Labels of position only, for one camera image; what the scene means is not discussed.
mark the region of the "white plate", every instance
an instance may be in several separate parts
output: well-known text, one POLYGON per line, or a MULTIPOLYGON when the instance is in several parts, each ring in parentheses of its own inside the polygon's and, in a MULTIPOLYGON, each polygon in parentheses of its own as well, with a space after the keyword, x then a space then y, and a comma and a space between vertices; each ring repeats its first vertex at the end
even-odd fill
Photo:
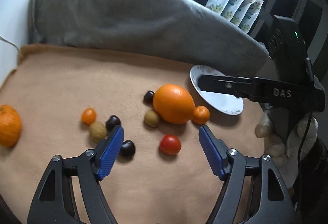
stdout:
POLYGON ((224 76, 216 69, 204 65, 193 66, 190 70, 190 80, 199 95, 215 109, 228 115, 239 115, 244 109, 242 98, 230 94, 212 93, 201 91, 197 85, 201 75, 224 76))

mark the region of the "black cable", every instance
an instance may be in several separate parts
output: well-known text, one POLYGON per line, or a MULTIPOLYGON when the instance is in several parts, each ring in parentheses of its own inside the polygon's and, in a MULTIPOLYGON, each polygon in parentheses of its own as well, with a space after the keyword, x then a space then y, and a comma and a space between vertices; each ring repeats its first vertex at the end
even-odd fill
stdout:
POLYGON ((301 171, 301 151, 302 151, 302 147, 303 144, 305 142, 306 136, 309 132, 310 129, 310 125, 311 125, 311 121, 312 121, 312 115, 313 112, 310 112, 309 114, 309 120, 308 123, 306 125, 306 129, 303 135, 303 138, 301 140, 301 144, 300 147, 298 148, 298 152, 297 152, 297 165, 298 165, 298 180, 299 180, 299 194, 298 194, 298 200, 297 200, 297 207, 296 207, 296 219, 298 220, 297 223, 301 223, 302 222, 302 214, 300 212, 301 209, 301 201, 302 201, 302 171, 301 171))

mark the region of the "dark cherry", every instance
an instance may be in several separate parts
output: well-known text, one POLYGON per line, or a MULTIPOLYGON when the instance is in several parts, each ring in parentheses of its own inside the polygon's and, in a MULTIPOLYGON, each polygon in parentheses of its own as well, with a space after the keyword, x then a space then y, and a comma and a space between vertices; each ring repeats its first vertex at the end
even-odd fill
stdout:
POLYGON ((112 115, 109 120, 106 122, 106 129, 108 132, 111 132, 116 125, 121 125, 121 120, 118 116, 112 115))
POLYGON ((148 91, 144 96, 145 103, 152 103, 154 98, 154 92, 148 91))
POLYGON ((134 145, 133 141, 126 140, 122 143, 121 149, 119 154, 123 157, 131 158, 136 153, 136 146, 134 145))

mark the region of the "gray cloth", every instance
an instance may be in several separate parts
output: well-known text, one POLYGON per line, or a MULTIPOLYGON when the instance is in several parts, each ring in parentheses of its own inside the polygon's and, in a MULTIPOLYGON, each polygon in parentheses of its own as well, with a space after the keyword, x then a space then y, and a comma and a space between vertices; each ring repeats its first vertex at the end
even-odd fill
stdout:
POLYGON ((258 43, 193 0, 36 0, 34 42, 158 56, 252 77, 258 43))

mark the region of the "small orange fruit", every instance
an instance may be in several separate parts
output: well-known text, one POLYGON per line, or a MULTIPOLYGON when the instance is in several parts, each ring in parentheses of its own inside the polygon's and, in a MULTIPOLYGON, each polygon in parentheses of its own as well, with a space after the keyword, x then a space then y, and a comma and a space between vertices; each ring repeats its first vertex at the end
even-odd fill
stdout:
POLYGON ((93 108, 87 108, 82 113, 82 122, 84 122, 87 125, 90 125, 96 120, 97 114, 96 111, 93 108))
POLYGON ((0 145, 11 147, 17 143, 22 129, 19 114, 9 105, 0 106, 0 145))
POLYGON ((167 122, 183 124, 192 118, 195 103, 190 93, 183 87, 165 84, 153 98, 156 112, 167 122))
POLYGON ((210 112, 204 106, 199 106, 195 108, 192 120, 194 123, 199 125, 204 125, 210 119, 210 112))

